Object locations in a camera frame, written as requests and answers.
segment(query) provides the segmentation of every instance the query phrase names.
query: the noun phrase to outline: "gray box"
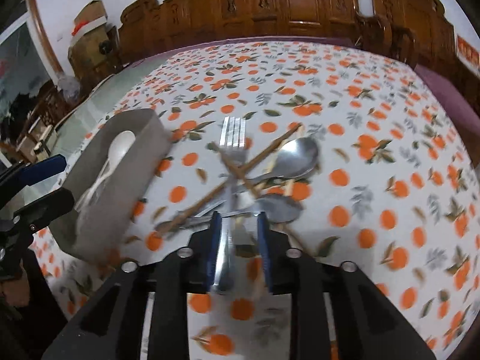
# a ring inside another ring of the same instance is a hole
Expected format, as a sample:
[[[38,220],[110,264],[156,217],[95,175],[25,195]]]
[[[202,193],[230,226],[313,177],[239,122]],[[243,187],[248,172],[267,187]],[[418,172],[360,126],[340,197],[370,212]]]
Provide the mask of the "gray box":
[[[78,212],[74,210],[49,226],[60,249],[90,263],[106,263],[110,251],[121,243],[136,202],[171,148],[170,132],[153,110],[120,112],[93,137],[63,183],[75,201],[94,183],[112,140],[126,130],[135,134],[135,142],[90,206],[82,228],[75,229]]]

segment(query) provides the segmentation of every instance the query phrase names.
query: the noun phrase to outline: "plastic bag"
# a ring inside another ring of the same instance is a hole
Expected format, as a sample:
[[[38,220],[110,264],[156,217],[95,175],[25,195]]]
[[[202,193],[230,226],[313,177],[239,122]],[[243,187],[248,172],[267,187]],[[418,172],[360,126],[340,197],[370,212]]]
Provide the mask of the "plastic bag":
[[[60,74],[57,87],[63,92],[63,98],[68,104],[75,105],[80,96],[80,82],[73,76]]]

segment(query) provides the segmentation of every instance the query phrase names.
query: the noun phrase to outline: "screw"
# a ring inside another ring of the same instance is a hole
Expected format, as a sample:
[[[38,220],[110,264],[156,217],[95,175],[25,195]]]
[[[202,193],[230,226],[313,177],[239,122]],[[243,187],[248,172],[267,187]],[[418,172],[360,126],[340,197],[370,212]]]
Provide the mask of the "screw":
[[[352,261],[344,261],[340,265],[345,272],[355,272],[357,270],[357,264]]]
[[[189,247],[182,247],[181,249],[178,249],[177,254],[179,257],[185,258],[185,257],[191,257],[193,255],[193,250],[191,250]]]
[[[295,249],[294,247],[287,250],[286,252],[286,256],[291,259],[297,259],[301,255],[302,255],[302,251],[300,249]]]
[[[130,273],[137,269],[138,265],[134,261],[126,261],[121,265],[121,270]]]

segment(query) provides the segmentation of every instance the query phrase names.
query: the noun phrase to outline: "tablecloth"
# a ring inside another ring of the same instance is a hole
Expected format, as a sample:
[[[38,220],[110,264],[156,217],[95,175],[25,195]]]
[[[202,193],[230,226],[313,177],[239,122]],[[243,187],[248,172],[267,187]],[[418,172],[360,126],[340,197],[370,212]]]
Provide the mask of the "tablecloth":
[[[304,211],[292,227],[315,257],[329,264],[355,261],[438,359],[457,346],[480,309],[479,186],[452,122],[409,67],[303,42],[180,52],[99,121],[66,172],[109,117],[141,107],[158,113],[176,143],[133,207],[112,264],[124,257],[153,263],[188,243],[189,231],[158,239],[154,225],[227,175],[208,144],[218,141],[225,116],[247,119],[250,158],[301,122],[303,134],[318,142],[319,168],[294,183],[269,180],[265,193],[301,201]],[[48,229],[32,247],[69,316],[110,271],[61,252]],[[239,253],[238,260],[234,294],[189,296],[190,358],[287,358],[290,299],[253,299],[259,259]]]

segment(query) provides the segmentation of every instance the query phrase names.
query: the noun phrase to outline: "metal fork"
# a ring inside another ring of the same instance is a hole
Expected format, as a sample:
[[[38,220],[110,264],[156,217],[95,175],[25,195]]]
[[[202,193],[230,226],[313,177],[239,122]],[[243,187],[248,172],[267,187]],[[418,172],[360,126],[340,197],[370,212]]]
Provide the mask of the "metal fork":
[[[236,166],[241,166],[245,162],[245,119],[228,116],[224,119],[219,147],[225,151],[225,154]],[[236,186],[235,176],[229,175],[224,192],[225,207],[228,211],[235,209],[234,188]],[[220,242],[215,260],[214,282],[211,288],[213,292],[222,294],[231,290],[234,285],[235,246],[232,240],[234,226],[235,219],[222,219]]]

